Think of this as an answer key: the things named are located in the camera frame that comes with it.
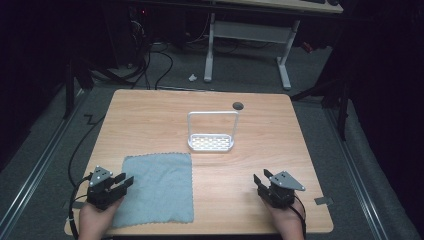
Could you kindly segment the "white metal rack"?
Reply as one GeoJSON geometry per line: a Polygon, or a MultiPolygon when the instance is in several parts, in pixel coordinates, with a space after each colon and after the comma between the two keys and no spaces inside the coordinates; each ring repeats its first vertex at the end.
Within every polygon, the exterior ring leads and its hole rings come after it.
{"type": "Polygon", "coordinates": [[[187,114],[188,145],[195,152],[229,152],[235,143],[237,111],[192,111],[187,114]]]}

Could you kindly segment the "person's right hand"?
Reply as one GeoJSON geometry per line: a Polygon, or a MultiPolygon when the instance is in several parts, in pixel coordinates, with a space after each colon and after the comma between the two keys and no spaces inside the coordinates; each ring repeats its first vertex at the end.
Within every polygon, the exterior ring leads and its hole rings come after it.
{"type": "Polygon", "coordinates": [[[301,217],[290,208],[282,210],[273,208],[266,201],[263,201],[263,203],[270,212],[273,224],[283,240],[304,240],[302,220],[305,218],[305,211],[298,199],[294,201],[292,207],[301,217]]]}

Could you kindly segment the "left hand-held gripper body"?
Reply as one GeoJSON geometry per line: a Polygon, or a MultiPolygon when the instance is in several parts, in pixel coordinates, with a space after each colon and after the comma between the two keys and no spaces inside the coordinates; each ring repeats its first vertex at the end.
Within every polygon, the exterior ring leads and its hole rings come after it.
{"type": "Polygon", "coordinates": [[[113,188],[115,179],[113,173],[100,166],[96,166],[89,180],[87,202],[97,209],[106,210],[111,204],[121,198],[121,189],[113,188]]]}

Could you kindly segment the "grey cloth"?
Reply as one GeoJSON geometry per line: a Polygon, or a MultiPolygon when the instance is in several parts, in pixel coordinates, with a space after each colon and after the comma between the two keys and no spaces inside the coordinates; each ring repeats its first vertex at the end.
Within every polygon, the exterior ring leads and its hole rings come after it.
{"type": "Polygon", "coordinates": [[[113,227],[194,221],[189,153],[127,156],[122,171],[134,181],[115,214],[113,227]]]}

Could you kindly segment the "metal floor rail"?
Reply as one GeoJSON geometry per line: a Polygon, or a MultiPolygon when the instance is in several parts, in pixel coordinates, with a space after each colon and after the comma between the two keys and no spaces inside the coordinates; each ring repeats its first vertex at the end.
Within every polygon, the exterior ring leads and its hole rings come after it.
{"type": "Polygon", "coordinates": [[[0,173],[0,239],[6,239],[14,228],[53,160],[76,111],[89,94],[88,90],[78,90],[75,106],[64,117],[66,97],[64,91],[60,92],[30,128],[28,137],[0,173]]]}
{"type": "Polygon", "coordinates": [[[389,240],[387,232],[375,208],[374,201],[372,200],[370,194],[367,191],[367,188],[361,177],[360,171],[358,170],[355,164],[353,155],[348,147],[348,144],[345,140],[342,139],[340,133],[338,132],[335,112],[333,110],[328,110],[328,109],[324,109],[323,112],[326,116],[326,119],[328,120],[329,124],[332,127],[332,132],[335,135],[338,145],[342,151],[343,159],[347,168],[351,185],[358,198],[362,212],[366,218],[366,221],[368,223],[368,226],[372,232],[374,239],[389,240]]]}

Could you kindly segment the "person's left hand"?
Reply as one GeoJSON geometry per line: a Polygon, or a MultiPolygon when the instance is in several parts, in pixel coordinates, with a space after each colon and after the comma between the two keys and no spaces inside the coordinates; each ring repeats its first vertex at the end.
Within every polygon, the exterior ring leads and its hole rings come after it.
{"type": "Polygon", "coordinates": [[[79,213],[78,240],[101,240],[112,224],[123,198],[111,204],[106,210],[99,210],[85,203],[79,213]]]}

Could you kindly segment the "white-legged desk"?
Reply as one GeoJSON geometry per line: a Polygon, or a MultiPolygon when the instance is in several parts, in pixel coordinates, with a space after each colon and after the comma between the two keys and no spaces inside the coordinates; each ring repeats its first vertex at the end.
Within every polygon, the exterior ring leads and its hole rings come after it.
{"type": "MultiPolygon", "coordinates": [[[[332,16],[342,14],[344,9],[338,0],[211,0],[213,7],[222,3],[235,4],[242,7],[259,7],[270,10],[284,10],[293,14],[323,14],[332,16]]],[[[248,40],[256,42],[283,44],[282,54],[276,58],[282,86],[291,89],[286,61],[295,40],[300,18],[289,21],[288,26],[277,24],[243,23],[236,20],[217,20],[215,14],[209,15],[208,52],[205,61],[204,81],[213,79],[214,40],[216,38],[248,40]]]]}

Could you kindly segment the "black stand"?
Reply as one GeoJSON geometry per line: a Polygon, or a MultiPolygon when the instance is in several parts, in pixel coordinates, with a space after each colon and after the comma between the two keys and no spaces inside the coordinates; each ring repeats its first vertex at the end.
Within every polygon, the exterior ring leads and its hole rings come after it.
{"type": "Polygon", "coordinates": [[[323,94],[321,105],[323,108],[337,108],[338,117],[336,121],[336,129],[339,137],[345,141],[345,125],[348,117],[348,100],[351,81],[343,79],[335,79],[325,83],[318,84],[312,88],[302,91],[290,97],[292,101],[299,101],[303,98],[313,95],[323,94]]]}
{"type": "Polygon", "coordinates": [[[65,67],[65,113],[67,119],[75,106],[75,82],[83,90],[91,90],[94,82],[88,63],[82,58],[72,58],[65,67]]]}

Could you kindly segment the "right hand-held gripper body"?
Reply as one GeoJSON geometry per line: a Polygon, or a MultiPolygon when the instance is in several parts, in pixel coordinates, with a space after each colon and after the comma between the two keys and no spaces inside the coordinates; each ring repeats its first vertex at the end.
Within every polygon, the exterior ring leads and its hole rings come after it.
{"type": "Polygon", "coordinates": [[[305,190],[287,171],[273,174],[272,179],[268,180],[270,185],[266,186],[267,190],[264,193],[258,191],[258,195],[274,208],[288,208],[294,203],[295,192],[305,190]]]}

